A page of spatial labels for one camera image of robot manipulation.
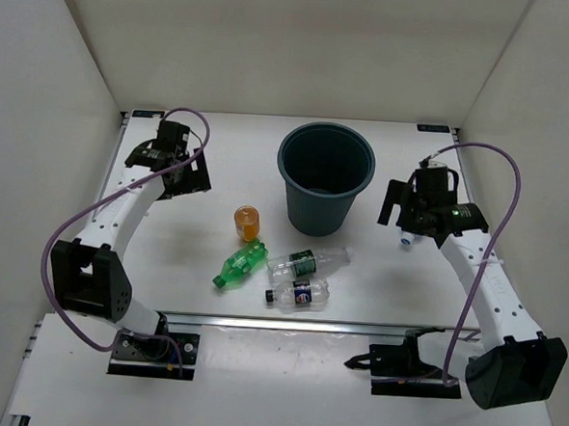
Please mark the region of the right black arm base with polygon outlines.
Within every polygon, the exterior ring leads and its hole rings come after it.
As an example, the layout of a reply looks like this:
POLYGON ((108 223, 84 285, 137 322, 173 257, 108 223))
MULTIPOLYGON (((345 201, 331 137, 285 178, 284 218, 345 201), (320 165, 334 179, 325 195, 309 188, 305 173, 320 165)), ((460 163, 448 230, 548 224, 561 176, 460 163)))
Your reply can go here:
POLYGON ((353 371, 366 370, 370 373, 373 396, 460 399, 460 386, 445 386, 442 370, 419 358, 417 338, 444 331, 431 327, 408 330, 401 344, 371 344, 367 353, 348 359, 344 366, 353 371))

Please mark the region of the green plastic bottle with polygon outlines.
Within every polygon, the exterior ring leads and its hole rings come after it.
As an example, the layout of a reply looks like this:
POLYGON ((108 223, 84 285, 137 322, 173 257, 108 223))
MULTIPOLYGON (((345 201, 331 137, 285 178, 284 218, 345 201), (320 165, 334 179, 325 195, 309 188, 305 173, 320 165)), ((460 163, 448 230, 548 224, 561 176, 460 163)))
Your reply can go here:
POLYGON ((225 260, 220 274, 213 279, 214 286, 221 289, 226 285, 241 282, 266 260, 268 253, 258 238, 252 239, 225 260))

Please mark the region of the clear bottle green label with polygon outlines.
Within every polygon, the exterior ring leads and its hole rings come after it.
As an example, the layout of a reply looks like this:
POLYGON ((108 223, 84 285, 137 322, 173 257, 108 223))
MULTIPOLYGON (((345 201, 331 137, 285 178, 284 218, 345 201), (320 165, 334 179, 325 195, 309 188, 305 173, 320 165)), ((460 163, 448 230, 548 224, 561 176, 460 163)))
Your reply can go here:
POLYGON ((296 253, 273 257, 267 261, 270 282, 310 280, 326 278, 351 262, 352 252, 346 247, 302 250, 296 253))

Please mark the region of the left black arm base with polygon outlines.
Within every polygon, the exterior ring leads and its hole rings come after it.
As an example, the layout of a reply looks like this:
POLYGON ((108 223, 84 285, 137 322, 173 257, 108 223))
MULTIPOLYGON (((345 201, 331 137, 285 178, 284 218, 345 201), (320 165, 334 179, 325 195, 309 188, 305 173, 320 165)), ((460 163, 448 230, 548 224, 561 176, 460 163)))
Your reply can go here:
POLYGON ((168 340, 132 337, 123 333, 115 342, 108 374, 148 379, 193 381, 201 345, 199 331, 179 329, 164 318, 157 334, 168 340))

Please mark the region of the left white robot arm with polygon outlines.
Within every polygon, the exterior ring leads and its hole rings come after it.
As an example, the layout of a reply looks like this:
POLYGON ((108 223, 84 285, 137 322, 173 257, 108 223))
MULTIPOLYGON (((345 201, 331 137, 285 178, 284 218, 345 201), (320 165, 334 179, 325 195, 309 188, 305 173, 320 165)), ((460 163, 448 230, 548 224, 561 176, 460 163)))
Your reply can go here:
POLYGON ((147 359, 166 356, 171 339, 165 316, 134 300, 123 256, 154 202, 210 189, 203 150, 188 151, 190 135, 185 124, 160 121, 156 137, 127 156, 113 198, 72 241, 59 240, 50 250, 58 305, 138 334, 136 347, 147 359))

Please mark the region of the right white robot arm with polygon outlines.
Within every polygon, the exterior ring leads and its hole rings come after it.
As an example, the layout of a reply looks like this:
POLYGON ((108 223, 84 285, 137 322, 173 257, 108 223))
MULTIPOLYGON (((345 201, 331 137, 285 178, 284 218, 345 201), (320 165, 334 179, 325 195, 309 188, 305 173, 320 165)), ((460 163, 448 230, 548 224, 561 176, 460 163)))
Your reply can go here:
POLYGON ((545 401, 568 351, 528 315, 493 251, 479 207, 458 202, 459 179, 457 172, 434 162, 415 169, 406 182, 391 180, 379 222, 387 224, 398 206, 396 226, 403 233, 435 242, 467 293, 481 338, 472 344, 460 339, 459 332, 409 331, 401 365, 414 376, 431 367, 446 372, 465 383, 483 410, 545 401))

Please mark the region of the orange plastic bottle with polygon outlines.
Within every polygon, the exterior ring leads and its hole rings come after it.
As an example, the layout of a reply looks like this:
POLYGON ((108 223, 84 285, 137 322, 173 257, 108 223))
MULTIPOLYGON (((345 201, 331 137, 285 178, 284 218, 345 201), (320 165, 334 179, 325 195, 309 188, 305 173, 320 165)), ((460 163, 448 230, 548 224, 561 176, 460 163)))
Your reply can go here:
POLYGON ((234 225, 238 236, 250 242, 259 235, 259 213, 253 206, 240 206, 234 212, 234 225))

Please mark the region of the clear bottle blue label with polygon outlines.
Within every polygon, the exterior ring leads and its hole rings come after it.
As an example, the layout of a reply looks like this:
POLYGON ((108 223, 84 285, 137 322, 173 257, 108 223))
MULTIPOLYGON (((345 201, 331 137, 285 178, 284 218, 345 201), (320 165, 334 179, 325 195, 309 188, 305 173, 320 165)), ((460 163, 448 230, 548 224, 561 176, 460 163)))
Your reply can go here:
POLYGON ((283 312, 320 311, 330 301, 329 283, 323 278, 286 280, 265 291, 265 305, 283 312))

